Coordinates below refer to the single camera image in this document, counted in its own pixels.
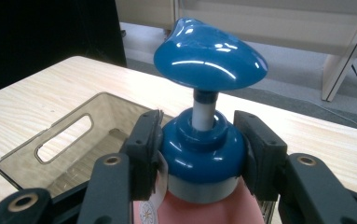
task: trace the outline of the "glossy blue handle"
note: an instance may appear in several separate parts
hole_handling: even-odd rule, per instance
[[[244,88],[268,71],[266,60],[237,37],[189,18],[175,23],[154,62],[166,78],[202,91]]]

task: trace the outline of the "bolt hole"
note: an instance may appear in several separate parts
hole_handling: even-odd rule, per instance
[[[313,165],[317,164],[317,162],[310,157],[298,157],[297,160],[300,163],[308,165],[308,166],[313,166]]]
[[[340,223],[342,223],[342,224],[357,224],[357,221],[355,221],[354,219],[352,219],[350,217],[343,217],[343,218],[341,218]]]
[[[112,218],[110,218],[109,216],[98,217],[94,221],[94,224],[110,224],[110,223],[112,223]]]
[[[104,161],[105,165],[116,165],[118,163],[120,163],[119,157],[110,157]]]
[[[10,212],[21,212],[33,206],[37,201],[38,195],[35,193],[24,194],[13,200],[7,210]]]

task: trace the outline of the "pink bottle body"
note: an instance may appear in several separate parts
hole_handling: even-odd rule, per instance
[[[158,222],[155,217],[140,219],[140,203],[134,203],[135,224],[262,224],[264,223],[259,205],[240,178],[237,187],[225,199],[216,203],[189,203],[167,191],[158,208]]]

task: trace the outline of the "blue cap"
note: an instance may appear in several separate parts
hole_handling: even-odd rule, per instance
[[[164,77],[201,91],[248,87],[268,71],[262,55],[237,37],[189,18],[175,23],[154,62]]]

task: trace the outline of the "white stem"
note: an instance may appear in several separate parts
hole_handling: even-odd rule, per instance
[[[202,104],[194,101],[192,126],[198,131],[206,132],[213,128],[213,116],[215,114],[216,102],[213,104]]]

